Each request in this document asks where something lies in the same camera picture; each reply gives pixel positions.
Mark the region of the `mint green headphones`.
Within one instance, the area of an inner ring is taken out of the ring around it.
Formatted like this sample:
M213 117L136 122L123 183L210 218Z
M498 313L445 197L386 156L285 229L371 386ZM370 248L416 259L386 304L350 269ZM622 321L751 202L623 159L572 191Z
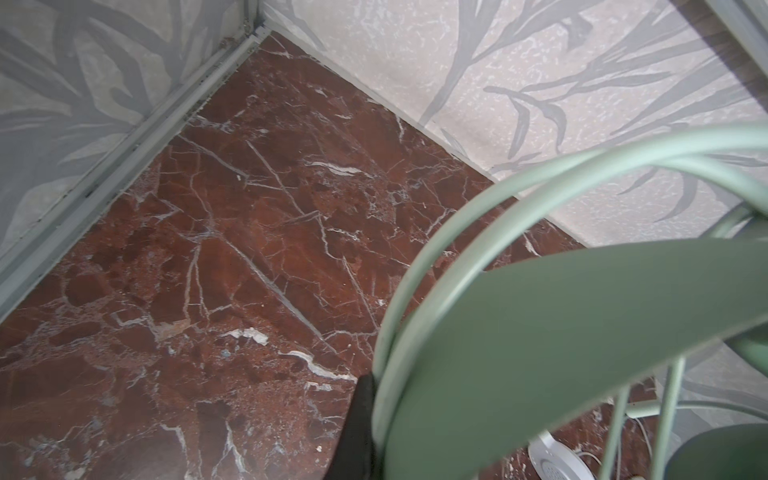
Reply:
M726 164L763 151L763 122L710 125L569 154L454 214L401 280L371 373L380 479L468 479L612 397L600 474L628 418L656 416L651 477L763 479L767 416L668 455L689 352L722 340L767 368L767 187ZM494 260L550 211L646 167L691 174L740 204L700 237Z

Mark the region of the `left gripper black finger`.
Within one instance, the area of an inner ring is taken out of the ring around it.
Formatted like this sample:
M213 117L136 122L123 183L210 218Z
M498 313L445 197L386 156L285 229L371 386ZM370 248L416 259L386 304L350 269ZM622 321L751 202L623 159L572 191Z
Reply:
M324 480L380 479L379 458L372 436L375 380L372 373L358 378L345 422Z

